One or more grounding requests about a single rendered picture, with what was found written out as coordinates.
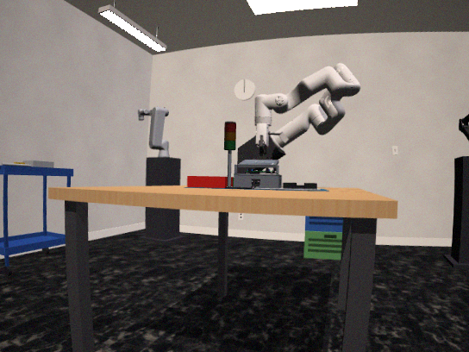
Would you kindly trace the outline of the red open bin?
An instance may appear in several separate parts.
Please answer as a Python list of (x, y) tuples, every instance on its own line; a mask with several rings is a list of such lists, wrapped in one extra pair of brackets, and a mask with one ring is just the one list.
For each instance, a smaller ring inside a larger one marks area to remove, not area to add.
[(228, 177), (187, 176), (187, 187), (225, 188)]

